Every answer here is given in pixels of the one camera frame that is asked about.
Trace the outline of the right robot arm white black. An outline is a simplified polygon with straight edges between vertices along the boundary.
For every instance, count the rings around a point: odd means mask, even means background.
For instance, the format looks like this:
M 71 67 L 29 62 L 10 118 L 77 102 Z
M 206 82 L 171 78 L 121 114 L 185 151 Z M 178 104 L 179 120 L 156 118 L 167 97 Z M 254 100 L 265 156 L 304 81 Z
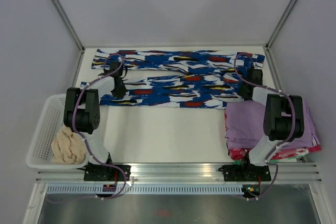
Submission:
M 270 159 L 282 147 L 305 132 L 303 99 L 298 95 L 287 95 L 262 84 L 263 71 L 254 67 L 242 77 L 240 95 L 265 107 L 263 136 L 247 154 L 248 162 L 239 167 L 240 176 L 251 180 L 258 174 L 258 166 L 268 165 Z

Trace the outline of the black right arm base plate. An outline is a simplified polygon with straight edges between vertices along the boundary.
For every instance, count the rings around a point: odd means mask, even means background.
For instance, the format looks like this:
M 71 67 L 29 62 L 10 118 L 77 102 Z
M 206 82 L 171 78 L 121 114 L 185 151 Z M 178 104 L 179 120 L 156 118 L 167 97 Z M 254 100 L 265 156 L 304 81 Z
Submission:
M 252 164 L 222 165 L 219 172 L 223 174 L 225 182 L 270 182 L 271 174 L 268 166 Z

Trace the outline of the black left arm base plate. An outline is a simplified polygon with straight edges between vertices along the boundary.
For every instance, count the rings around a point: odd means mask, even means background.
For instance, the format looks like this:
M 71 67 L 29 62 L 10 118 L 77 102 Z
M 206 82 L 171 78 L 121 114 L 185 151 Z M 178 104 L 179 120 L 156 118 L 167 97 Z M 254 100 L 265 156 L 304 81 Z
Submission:
M 129 181 L 131 175 L 130 165 L 117 165 L 124 173 L 117 169 L 103 165 L 88 163 L 85 166 L 84 181 L 88 182 L 124 182 Z

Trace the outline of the blue patterned trousers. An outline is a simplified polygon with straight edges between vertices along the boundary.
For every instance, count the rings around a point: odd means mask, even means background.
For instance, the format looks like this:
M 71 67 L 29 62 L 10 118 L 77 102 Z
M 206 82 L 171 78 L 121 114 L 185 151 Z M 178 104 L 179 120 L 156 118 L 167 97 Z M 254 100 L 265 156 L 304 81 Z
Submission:
M 97 49 L 92 69 L 109 71 L 112 62 L 123 62 L 124 96 L 109 92 L 107 106 L 160 106 L 188 109 L 224 109 L 240 102 L 242 84 L 253 69 L 260 70 L 265 56 L 222 50 Z

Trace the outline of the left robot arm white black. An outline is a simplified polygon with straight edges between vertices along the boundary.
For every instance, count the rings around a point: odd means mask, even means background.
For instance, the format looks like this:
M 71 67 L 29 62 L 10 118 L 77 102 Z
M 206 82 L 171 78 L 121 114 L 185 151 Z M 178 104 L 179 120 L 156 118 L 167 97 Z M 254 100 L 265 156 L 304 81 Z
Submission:
M 87 150 L 87 161 L 98 164 L 96 175 L 102 180 L 113 177 L 114 167 L 98 131 L 101 120 L 100 100 L 106 94 L 117 99 L 126 95 L 123 70 L 123 63 L 113 61 L 98 78 L 82 88 L 69 88 L 66 92 L 64 125 L 80 136 Z

